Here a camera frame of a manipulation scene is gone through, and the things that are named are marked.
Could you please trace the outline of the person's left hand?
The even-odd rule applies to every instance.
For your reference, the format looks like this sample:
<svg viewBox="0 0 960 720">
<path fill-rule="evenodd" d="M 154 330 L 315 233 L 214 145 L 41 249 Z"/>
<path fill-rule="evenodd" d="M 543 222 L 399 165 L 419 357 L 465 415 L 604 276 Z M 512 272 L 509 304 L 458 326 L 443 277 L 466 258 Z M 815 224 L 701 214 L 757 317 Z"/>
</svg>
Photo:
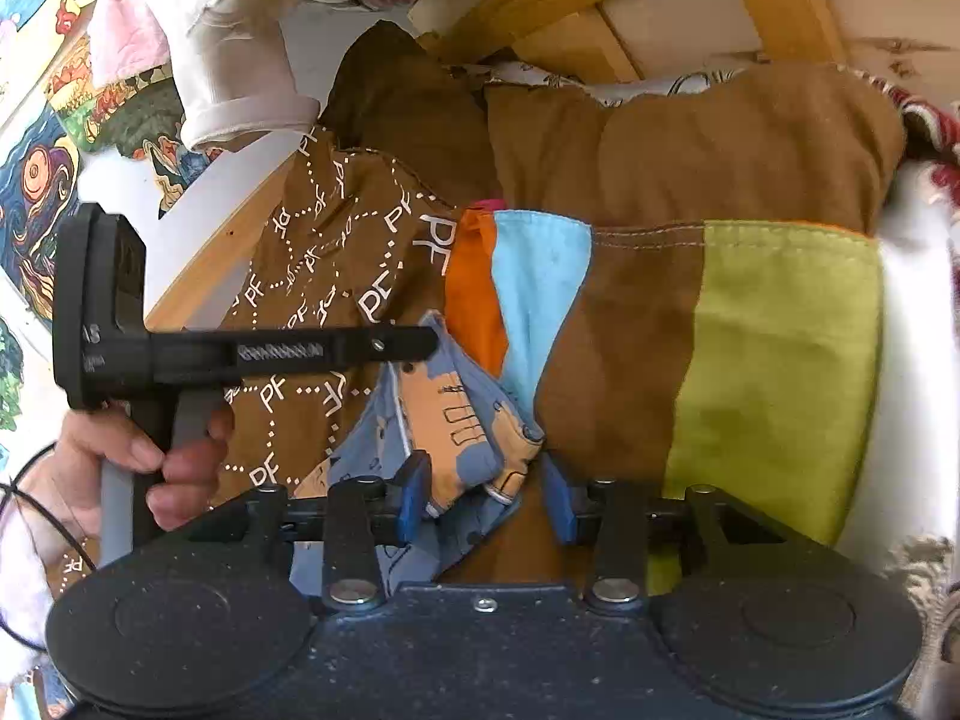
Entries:
<svg viewBox="0 0 960 720">
<path fill-rule="evenodd" d="M 235 415 L 222 403 L 199 437 L 158 449 L 124 410 L 68 411 L 50 452 L 37 460 L 18 488 L 43 504 L 73 538 L 101 531 L 101 472 L 119 468 L 156 475 L 146 493 L 155 522 L 169 532 L 206 511 L 218 491 L 218 472 L 235 432 Z"/>
</svg>

